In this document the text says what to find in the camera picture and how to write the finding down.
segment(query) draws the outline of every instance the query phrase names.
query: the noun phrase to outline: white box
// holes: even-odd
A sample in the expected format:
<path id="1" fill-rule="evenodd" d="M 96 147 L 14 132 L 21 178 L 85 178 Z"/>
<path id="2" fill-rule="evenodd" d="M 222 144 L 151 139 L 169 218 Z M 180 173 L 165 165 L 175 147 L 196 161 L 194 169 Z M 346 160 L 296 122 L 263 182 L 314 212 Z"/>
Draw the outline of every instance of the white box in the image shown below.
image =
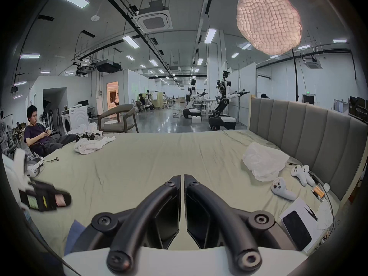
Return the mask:
<path id="1" fill-rule="evenodd" d="M 201 117 L 192 117 L 192 122 L 202 122 Z"/>

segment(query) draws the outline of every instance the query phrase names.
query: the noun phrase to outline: black t-shirt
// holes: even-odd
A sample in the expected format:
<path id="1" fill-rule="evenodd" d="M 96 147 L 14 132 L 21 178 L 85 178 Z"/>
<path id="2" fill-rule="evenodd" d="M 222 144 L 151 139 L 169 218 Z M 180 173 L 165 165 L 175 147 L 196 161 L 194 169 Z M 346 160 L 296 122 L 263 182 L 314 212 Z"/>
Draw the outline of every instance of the black t-shirt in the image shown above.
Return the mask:
<path id="1" fill-rule="evenodd" d="M 24 130 L 24 143 L 27 143 L 27 138 L 35 138 L 36 136 L 38 136 L 39 134 L 41 134 L 42 132 L 45 132 L 46 128 L 39 124 L 36 123 L 35 126 L 26 126 L 25 130 Z M 42 139 L 40 139 L 38 142 L 41 143 L 46 143 L 46 142 L 50 142 L 53 139 L 51 137 L 45 136 Z"/>

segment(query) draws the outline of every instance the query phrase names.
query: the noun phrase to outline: washing machine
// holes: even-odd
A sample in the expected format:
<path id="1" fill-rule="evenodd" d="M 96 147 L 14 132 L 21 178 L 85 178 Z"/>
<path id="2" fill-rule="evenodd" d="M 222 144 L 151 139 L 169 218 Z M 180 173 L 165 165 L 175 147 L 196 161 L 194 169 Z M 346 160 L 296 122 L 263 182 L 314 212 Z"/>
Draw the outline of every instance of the washing machine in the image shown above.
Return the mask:
<path id="1" fill-rule="evenodd" d="M 62 126 L 67 134 L 70 130 L 78 129 L 80 125 L 88 126 L 90 119 L 87 114 L 87 106 L 68 108 L 62 112 Z"/>

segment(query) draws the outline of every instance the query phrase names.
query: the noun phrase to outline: phone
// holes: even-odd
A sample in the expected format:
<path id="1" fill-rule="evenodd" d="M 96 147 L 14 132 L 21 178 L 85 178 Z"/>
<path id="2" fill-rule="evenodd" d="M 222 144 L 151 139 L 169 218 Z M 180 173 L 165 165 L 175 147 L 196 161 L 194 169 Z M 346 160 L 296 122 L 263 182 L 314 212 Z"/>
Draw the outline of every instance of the phone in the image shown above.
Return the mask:
<path id="1" fill-rule="evenodd" d="M 282 222 L 298 251 L 302 251 L 312 241 L 311 235 L 296 211 L 293 210 L 285 216 Z"/>

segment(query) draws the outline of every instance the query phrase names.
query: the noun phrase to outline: plastic bag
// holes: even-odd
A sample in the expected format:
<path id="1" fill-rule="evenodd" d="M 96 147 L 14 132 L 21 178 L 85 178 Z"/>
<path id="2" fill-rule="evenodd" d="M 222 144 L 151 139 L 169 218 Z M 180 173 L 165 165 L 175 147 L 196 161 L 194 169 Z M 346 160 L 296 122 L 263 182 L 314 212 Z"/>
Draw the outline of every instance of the plastic bag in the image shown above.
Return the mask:
<path id="1" fill-rule="evenodd" d="M 289 159 L 286 153 L 275 148 L 252 142 L 243 154 L 243 162 L 258 181 L 272 181 L 285 167 Z"/>

